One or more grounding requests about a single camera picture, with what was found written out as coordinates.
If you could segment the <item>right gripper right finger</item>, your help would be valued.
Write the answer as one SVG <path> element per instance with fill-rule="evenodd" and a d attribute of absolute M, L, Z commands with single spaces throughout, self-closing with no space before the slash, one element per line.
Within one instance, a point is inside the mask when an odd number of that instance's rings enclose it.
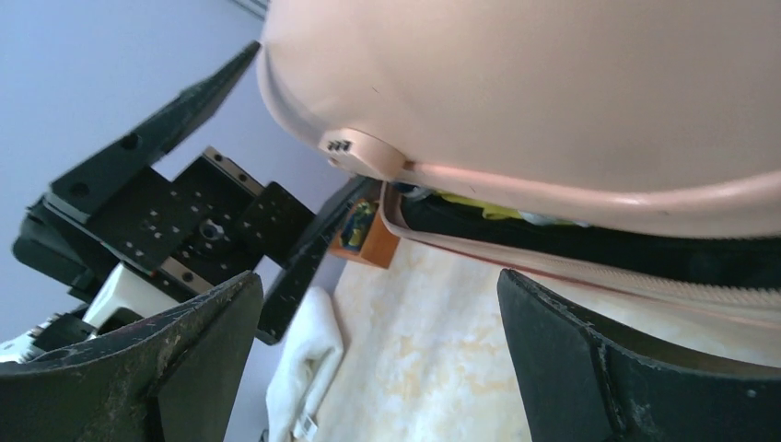
<path fill-rule="evenodd" d="M 776 441 L 780 372 L 691 350 L 519 272 L 498 304 L 535 441 Z"/>

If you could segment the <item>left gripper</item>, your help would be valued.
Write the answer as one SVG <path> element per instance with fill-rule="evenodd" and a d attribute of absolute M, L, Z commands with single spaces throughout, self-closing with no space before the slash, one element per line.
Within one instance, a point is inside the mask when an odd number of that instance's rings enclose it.
<path fill-rule="evenodd" d="M 286 334 L 340 226 L 380 185 L 349 180 L 314 214 L 279 183 L 261 184 L 208 146 L 174 180 L 150 166 L 211 119 L 250 67 L 251 41 L 205 79 L 52 182 L 47 207 L 147 281 L 186 299 L 263 258 L 282 271 L 264 296 L 256 338 Z"/>

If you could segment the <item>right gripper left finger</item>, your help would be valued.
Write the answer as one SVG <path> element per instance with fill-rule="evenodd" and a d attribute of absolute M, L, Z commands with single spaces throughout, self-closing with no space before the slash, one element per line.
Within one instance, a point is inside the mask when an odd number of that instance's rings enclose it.
<path fill-rule="evenodd" d="M 262 310 L 242 273 L 98 338 L 1 366 L 5 441 L 220 441 Z"/>

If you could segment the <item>yellow cloth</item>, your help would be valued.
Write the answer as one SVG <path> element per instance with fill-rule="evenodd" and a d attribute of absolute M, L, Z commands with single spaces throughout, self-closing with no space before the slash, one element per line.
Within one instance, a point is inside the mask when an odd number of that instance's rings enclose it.
<path fill-rule="evenodd" d="M 482 218 L 487 220 L 508 220 L 517 219 L 523 220 L 524 217 L 520 211 L 516 209 L 507 208 L 497 204 L 490 204 L 485 201 L 468 198 L 462 195 L 458 195 L 450 192 L 435 192 L 435 195 L 443 199 L 445 202 L 451 204 L 460 204 L 471 208 L 478 209 Z"/>

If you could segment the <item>pink suitcase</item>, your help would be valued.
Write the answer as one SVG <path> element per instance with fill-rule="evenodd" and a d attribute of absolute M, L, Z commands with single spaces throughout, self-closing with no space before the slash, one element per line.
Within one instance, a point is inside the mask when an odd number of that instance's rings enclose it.
<path fill-rule="evenodd" d="M 393 234 L 780 368 L 778 2 L 273 1 L 257 77 Z"/>

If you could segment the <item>blue towel cloth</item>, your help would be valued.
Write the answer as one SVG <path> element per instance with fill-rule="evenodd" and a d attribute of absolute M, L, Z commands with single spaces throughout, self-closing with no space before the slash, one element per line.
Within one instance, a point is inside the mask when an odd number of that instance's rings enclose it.
<path fill-rule="evenodd" d="M 418 190 L 418 187 L 413 184 L 409 183 L 403 183 L 403 182 L 392 182 L 390 186 L 397 192 L 405 195 L 409 195 L 412 193 L 415 193 Z"/>

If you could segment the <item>white cloth under left arm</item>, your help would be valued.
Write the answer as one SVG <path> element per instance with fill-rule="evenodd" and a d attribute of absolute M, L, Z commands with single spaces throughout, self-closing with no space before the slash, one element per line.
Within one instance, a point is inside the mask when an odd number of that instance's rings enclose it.
<path fill-rule="evenodd" d="M 265 396 L 269 441 L 311 441 L 314 417 L 344 356 L 332 297 L 309 288 L 287 331 L 281 358 Z"/>

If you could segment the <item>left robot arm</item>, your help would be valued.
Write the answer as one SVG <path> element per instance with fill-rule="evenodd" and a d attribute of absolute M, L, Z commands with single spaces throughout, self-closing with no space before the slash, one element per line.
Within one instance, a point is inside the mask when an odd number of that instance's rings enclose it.
<path fill-rule="evenodd" d="M 268 258 L 281 271 L 266 291 L 256 336 L 279 343 L 341 224 L 375 181 L 354 178 L 312 212 L 211 147 L 173 180 L 154 168 L 218 111 L 260 47 L 250 42 L 53 180 L 27 211 L 15 258 L 86 302 L 118 264 L 182 302 Z"/>

